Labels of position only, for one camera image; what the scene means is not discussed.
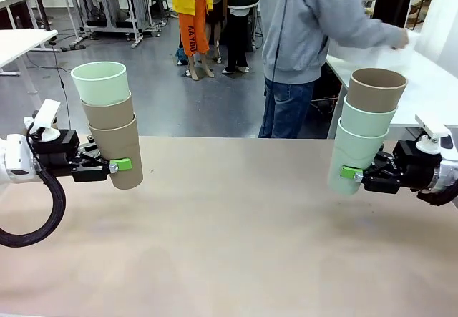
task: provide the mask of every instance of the blue jeans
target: blue jeans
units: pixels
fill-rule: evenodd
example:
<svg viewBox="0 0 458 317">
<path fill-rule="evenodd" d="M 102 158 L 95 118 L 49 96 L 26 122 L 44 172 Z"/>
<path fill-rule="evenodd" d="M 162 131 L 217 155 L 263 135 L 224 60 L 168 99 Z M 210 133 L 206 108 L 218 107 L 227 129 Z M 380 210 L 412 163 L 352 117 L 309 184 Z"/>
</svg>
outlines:
<svg viewBox="0 0 458 317">
<path fill-rule="evenodd" d="M 259 138 L 297 138 L 315 82 L 304 84 L 275 83 L 265 78 L 264 120 Z"/>
</svg>

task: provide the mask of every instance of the person's hand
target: person's hand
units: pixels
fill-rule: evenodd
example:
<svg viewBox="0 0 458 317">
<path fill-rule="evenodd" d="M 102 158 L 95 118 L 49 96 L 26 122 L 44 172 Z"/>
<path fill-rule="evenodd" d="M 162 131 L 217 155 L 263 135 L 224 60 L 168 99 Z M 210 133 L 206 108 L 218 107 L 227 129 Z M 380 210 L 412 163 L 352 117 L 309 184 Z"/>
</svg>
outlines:
<svg viewBox="0 0 458 317">
<path fill-rule="evenodd" d="M 407 33 L 406 29 L 402 30 L 402 36 L 399 40 L 399 44 L 395 47 L 396 49 L 403 49 L 409 45 L 409 34 Z"/>
</svg>

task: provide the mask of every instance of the beige table surface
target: beige table surface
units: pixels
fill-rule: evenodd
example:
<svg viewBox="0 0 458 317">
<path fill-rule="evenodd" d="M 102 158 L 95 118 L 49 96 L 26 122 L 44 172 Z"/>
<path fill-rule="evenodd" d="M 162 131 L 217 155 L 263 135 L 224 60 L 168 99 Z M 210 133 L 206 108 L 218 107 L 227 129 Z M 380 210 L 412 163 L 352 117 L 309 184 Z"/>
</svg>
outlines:
<svg viewBox="0 0 458 317">
<path fill-rule="evenodd" d="M 142 138 L 145 181 L 62 180 L 38 245 L 0 248 L 0 312 L 35 316 L 457 316 L 458 211 L 326 189 L 332 141 Z M 0 225 L 49 213 L 10 185 Z"/>
</svg>

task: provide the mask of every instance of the orange pants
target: orange pants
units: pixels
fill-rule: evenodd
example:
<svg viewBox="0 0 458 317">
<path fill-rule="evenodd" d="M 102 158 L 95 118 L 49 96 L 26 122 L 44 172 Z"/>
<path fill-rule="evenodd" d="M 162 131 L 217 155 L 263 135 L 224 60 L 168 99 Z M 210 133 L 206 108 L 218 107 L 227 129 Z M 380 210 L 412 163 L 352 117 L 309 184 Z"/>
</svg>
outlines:
<svg viewBox="0 0 458 317">
<path fill-rule="evenodd" d="M 181 42 L 185 48 L 185 54 L 192 56 L 196 52 L 206 53 L 208 46 L 207 36 L 205 35 L 205 15 L 207 14 L 207 4 L 205 0 L 195 1 L 195 15 L 178 14 L 180 22 Z"/>
</svg>

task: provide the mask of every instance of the white pillar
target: white pillar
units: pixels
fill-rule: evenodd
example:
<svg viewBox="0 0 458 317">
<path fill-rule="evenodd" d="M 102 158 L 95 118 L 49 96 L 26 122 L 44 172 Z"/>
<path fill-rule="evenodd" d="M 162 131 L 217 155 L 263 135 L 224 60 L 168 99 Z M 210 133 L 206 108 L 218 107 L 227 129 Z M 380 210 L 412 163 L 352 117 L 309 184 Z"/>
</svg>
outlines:
<svg viewBox="0 0 458 317">
<path fill-rule="evenodd" d="M 432 0 L 416 50 L 458 77 L 458 0 Z"/>
</svg>

